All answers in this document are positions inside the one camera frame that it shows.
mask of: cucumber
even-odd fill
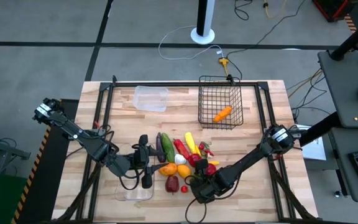
[[[162,148],[167,155],[167,161],[175,162],[175,151],[173,150],[172,142],[167,134],[161,133],[161,143]]]
[[[158,152],[164,152],[163,149],[162,149],[162,145],[161,145],[161,134],[160,133],[157,134],[156,143],[155,143],[155,149]],[[159,162],[165,162],[166,161],[165,155],[157,156],[157,159],[158,159]]]

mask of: orange carrot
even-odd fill
[[[227,115],[229,115],[231,113],[231,106],[227,106],[225,107],[223,110],[221,110],[221,112],[219,112],[215,118],[214,118],[214,122],[219,122],[221,120],[223,120]]]

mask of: green cucumber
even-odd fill
[[[165,133],[161,133],[162,149],[167,155],[168,162],[175,162],[175,151],[173,150],[172,142],[169,136]]]

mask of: white cable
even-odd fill
[[[207,51],[208,49],[210,49],[211,47],[218,47],[218,48],[221,50],[222,58],[224,57],[223,50],[222,50],[222,48],[221,48],[220,46],[218,46],[218,45],[211,45],[211,46],[209,46],[208,48],[206,48],[206,49],[204,49],[204,50],[198,52],[197,54],[195,54],[194,56],[192,56],[192,57],[190,57],[190,58],[167,58],[167,57],[162,56],[160,48],[161,48],[162,42],[165,40],[165,38],[167,38],[171,33],[175,32],[175,31],[178,31],[178,30],[180,30],[180,29],[190,28],[190,27],[193,28],[193,27],[196,27],[196,26],[179,27],[179,28],[175,29],[174,31],[171,31],[171,32],[167,33],[167,34],[164,36],[164,38],[161,40],[160,44],[158,45],[158,53],[160,54],[160,56],[161,56],[162,58],[167,59],[167,60],[191,60],[191,59],[193,59],[193,58],[199,56],[199,54],[202,54],[202,53],[206,52],[206,51]]]

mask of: table leg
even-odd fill
[[[301,147],[327,133],[331,128],[340,126],[341,122],[338,114],[336,112],[332,113],[322,121],[310,127],[306,133],[302,134],[302,137],[299,139]]]

